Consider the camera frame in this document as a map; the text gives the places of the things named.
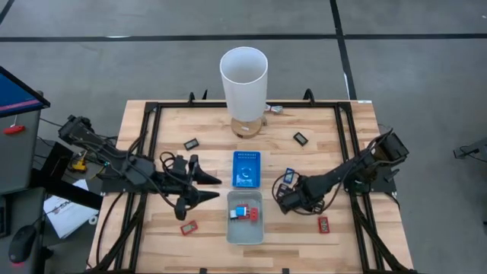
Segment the red electronic component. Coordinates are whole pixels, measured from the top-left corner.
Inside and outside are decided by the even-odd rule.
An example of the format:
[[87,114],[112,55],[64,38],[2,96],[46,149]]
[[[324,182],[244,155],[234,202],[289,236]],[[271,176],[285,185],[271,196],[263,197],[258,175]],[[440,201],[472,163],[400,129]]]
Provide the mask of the red electronic component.
[[259,209],[258,208],[251,208],[250,209],[250,220],[257,221],[259,218]]
[[320,227],[320,233],[323,233],[323,234],[329,233],[328,218],[327,217],[319,217],[318,218],[318,227]]
[[250,218],[249,204],[241,204],[241,205],[237,205],[237,207],[247,208],[247,214],[245,216],[238,216],[239,220],[244,220],[244,219]]
[[11,135],[19,132],[23,132],[25,130],[25,126],[11,126],[3,130],[3,133],[6,135]]
[[196,221],[190,221],[188,224],[183,225],[181,227],[181,233],[183,233],[183,235],[186,236],[189,233],[195,231],[196,229],[198,229],[198,225],[196,224]]

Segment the white paper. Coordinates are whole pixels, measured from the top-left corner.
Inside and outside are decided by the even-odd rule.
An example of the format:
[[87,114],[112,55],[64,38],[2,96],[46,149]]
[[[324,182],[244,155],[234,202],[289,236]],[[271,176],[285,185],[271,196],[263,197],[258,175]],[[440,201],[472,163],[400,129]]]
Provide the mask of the white paper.
[[[73,183],[73,186],[81,187],[88,190],[86,180],[78,180]],[[44,212],[51,212],[56,207],[59,207],[68,200],[52,196],[44,201]],[[91,209],[84,205],[79,205],[73,202],[68,203],[64,207],[55,210],[47,215],[58,237],[63,239],[68,237],[72,232],[84,224],[91,216],[98,214],[98,210]]]

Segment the monitor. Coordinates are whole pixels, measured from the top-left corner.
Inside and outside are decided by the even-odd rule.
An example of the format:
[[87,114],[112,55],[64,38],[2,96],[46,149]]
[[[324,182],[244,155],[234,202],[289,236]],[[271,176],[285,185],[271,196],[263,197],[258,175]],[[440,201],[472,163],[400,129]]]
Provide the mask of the monitor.
[[41,110],[51,103],[0,66],[0,117]]

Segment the black mouse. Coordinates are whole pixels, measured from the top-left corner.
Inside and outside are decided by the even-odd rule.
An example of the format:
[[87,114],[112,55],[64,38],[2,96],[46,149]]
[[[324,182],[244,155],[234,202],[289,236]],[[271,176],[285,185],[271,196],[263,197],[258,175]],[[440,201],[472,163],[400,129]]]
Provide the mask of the black mouse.
[[33,225],[21,227],[15,233],[10,247],[8,248],[8,258],[13,263],[22,263],[30,256],[32,244],[36,238],[36,228]]

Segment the white paper cup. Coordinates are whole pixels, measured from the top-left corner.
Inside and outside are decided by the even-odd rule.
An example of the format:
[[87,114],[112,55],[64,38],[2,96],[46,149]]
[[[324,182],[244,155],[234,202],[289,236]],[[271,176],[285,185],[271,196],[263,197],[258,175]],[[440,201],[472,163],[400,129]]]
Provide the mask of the white paper cup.
[[267,58],[258,49],[242,46],[221,57],[220,73],[230,115],[252,122],[264,114],[267,98]]

